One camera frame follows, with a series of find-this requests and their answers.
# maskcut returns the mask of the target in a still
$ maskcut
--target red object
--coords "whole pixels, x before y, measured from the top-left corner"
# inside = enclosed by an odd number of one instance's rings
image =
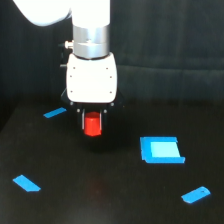
[[[89,136],[101,135],[99,113],[90,112],[85,114],[84,133]]]

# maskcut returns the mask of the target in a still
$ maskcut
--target blue tape strip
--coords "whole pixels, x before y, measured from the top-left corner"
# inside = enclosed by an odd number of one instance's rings
[[[40,190],[40,188],[36,184],[31,182],[29,179],[27,179],[23,175],[16,177],[15,179],[13,179],[13,181],[27,192]]]
[[[191,191],[188,194],[185,194],[181,197],[185,202],[191,204],[191,203],[198,201],[199,199],[204,198],[210,194],[211,193],[207,188],[199,187],[198,189]]]
[[[59,108],[57,110],[53,110],[53,111],[51,111],[49,113],[44,114],[44,117],[50,118],[50,117],[56,116],[58,114],[61,114],[61,113],[65,112],[65,111],[66,111],[66,109],[61,107],[61,108]]]
[[[142,160],[147,163],[184,163],[185,157],[180,157],[176,142],[176,137],[140,138]]]
[[[176,137],[142,137],[149,142],[177,142]]]
[[[180,164],[185,162],[185,157],[152,157],[145,160],[147,163],[173,163]]]

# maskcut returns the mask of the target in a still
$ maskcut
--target table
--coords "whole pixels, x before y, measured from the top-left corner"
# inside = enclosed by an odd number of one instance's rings
[[[103,135],[83,135],[71,111],[21,104],[0,133],[0,223],[223,223],[224,110],[129,105]],[[185,164],[147,164],[140,137],[175,136]],[[41,190],[12,180],[23,174]],[[181,196],[207,187],[187,204]]]

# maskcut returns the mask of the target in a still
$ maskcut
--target black background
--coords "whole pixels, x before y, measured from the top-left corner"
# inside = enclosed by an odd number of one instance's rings
[[[74,114],[42,116],[65,88],[57,45],[72,40],[71,19],[37,27],[0,1],[0,128],[12,114],[0,135],[1,223],[223,223],[223,11],[221,0],[111,0],[128,105],[90,140]],[[146,164],[141,136],[176,136],[186,163]],[[42,190],[13,184],[20,174]],[[200,186],[212,195],[181,200]]]
[[[222,104],[223,9],[221,0],[112,0],[111,51],[126,100]],[[13,1],[0,2],[2,125],[20,100],[59,99],[65,70],[57,45],[65,40],[71,19],[38,27]]]

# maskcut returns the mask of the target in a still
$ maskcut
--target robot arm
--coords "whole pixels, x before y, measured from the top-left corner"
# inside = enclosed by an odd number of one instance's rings
[[[66,65],[67,87],[62,99],[76,110],[85,134],[100,135],[108,108],[115,106],[118,96],[116,63],[109,49],[110,0],[14,2],[23,15],[38,26],[48,26],[72,16],[73,41],[66,41],[65,47],[73,52]],[[87,113],[89,107],[94,109]]]
[[[71,16],[71,0],[13,0],[34,25],[49,26]]]

